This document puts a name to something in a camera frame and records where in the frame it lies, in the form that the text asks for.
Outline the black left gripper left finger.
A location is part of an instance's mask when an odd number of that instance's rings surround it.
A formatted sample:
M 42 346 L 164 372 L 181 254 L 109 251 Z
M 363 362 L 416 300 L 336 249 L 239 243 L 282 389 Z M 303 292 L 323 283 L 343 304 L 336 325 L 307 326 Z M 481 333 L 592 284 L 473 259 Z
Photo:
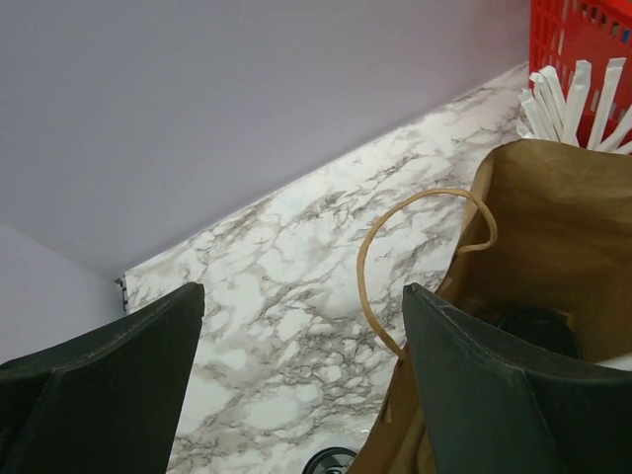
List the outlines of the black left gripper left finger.
M 4 473 L 163 473 L 198 346 L 204 289 L 1 366 Z

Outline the black coffee cup lid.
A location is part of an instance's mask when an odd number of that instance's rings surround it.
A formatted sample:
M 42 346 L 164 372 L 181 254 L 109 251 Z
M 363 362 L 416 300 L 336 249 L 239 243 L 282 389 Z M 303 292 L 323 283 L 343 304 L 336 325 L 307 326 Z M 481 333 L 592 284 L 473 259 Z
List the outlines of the black coffee cup lid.
M 346 474 L 356 459 L 356 452 L 342 446 L 326 447 L 305 464 L 302 474 Z

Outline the brown paper bag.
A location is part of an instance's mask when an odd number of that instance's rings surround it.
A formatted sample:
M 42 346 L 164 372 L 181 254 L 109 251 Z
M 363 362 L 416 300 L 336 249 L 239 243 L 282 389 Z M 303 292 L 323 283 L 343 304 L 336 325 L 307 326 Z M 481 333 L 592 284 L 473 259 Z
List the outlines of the brown paper bag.
M 578 360 L 631 374 L 630 157 L 522 139 L 494 149 L 464 197 L 457 248 L 430 291 L 496 328 L 515 309 L 555 311 L 577 337 Z M 439 473 L 407 336 L 396 343 L 369 305 L 363 312 L 398 360 L 350 469 Z

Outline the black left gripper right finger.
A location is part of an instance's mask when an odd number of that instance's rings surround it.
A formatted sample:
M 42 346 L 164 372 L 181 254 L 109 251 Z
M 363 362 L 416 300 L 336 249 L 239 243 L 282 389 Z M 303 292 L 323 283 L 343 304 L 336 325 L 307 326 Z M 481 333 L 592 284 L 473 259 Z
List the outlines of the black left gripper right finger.
M 403 316 L 437 472 L 630 472 L 630 372 L 546 351 L 416 283 Z

